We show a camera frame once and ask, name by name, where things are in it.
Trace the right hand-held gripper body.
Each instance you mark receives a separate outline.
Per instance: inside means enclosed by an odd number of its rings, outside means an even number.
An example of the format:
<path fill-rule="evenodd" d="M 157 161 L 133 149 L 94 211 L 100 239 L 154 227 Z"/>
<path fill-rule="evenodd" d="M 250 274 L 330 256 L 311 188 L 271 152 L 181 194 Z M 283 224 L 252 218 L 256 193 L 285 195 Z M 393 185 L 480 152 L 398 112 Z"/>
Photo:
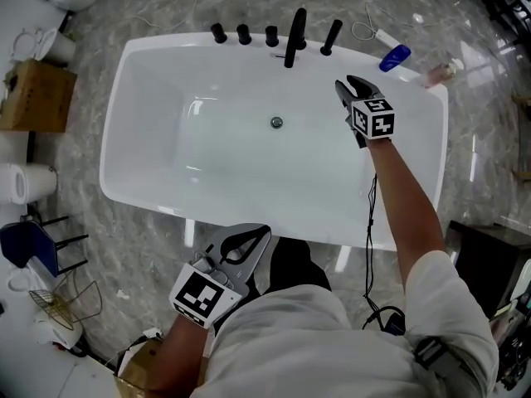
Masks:
<path fill-rule="evenodd" d="M 360 148 L 374 139 L 390 139 L 394 134 L 395 110 L 385 98 L 343 101 L 345 119 Z"/>

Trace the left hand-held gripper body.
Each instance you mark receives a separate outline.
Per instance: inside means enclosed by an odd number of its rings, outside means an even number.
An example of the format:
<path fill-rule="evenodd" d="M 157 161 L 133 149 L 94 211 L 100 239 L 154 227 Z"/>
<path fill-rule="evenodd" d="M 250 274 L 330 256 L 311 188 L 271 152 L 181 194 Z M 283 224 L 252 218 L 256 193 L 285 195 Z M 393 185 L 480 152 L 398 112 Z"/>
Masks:
<path fill-rule="evenodd" d="M 249 297 L 249 282 L 257 264 L 256 241 L 226 250 L 210 244 L 183 266 L 169 302 L 185 318 L 209 329 Z"/>

